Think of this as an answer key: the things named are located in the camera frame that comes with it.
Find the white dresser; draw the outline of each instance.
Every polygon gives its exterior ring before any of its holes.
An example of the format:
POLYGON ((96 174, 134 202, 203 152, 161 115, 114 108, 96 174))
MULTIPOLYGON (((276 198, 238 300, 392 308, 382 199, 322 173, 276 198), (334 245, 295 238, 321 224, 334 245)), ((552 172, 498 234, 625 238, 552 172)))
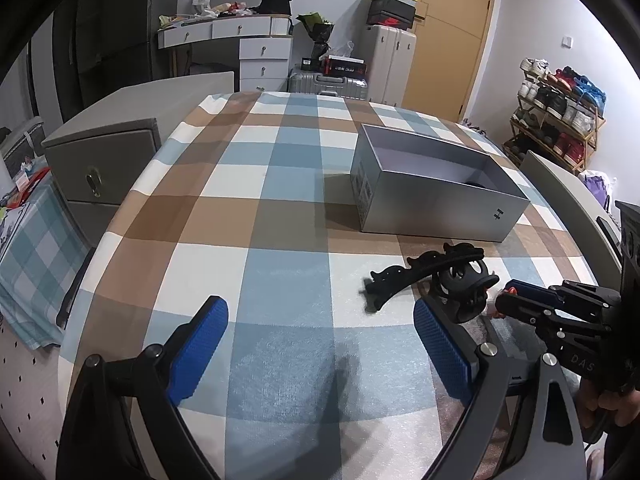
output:
POLYGON ((289 25, 290 17, 282 14, 217 18, 161 30, 158 47, 238 38, 240 91, 284 91, 293 47, 289 25))

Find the purple bag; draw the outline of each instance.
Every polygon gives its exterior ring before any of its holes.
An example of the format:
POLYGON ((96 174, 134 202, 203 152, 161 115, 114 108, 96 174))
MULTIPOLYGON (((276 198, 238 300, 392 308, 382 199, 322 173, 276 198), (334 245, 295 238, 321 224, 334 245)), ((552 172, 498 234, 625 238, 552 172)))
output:
POLYGON ((591 194, 596 197, 596 200, 602 206, 604 211, 608 213, 610 198, 607 194, 607 188, 604 185, 602 177, 588 176, 584 179, 584 185, 589 191, 591 191, 591 194))

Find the wooden door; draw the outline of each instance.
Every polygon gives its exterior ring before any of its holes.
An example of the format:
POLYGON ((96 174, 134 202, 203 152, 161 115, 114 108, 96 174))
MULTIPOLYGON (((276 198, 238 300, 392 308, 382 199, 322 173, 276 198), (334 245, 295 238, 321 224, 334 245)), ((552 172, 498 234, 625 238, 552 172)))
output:
POLYGON ((402 106, 459 120, 482 55, 491 0, 419 0, 417 44, 402 106))

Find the open box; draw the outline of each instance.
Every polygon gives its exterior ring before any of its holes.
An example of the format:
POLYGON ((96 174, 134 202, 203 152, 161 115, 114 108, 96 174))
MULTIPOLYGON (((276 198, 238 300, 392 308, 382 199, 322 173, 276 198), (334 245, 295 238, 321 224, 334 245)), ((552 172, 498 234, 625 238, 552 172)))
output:
POLYGON ((364 124, 351 166, 364 232, 503 241, 529 199, 491 156, 364 124))

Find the white suitcase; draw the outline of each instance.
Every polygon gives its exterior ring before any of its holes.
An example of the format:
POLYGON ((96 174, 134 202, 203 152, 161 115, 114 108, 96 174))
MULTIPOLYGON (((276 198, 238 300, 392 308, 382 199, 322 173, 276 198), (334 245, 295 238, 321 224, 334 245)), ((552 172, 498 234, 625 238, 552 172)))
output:
POLYGON ((365 26, 356 56, 367 64, 369 101, 402 105, 415 41, 415 34, 406 30, 385 25, 365 26))

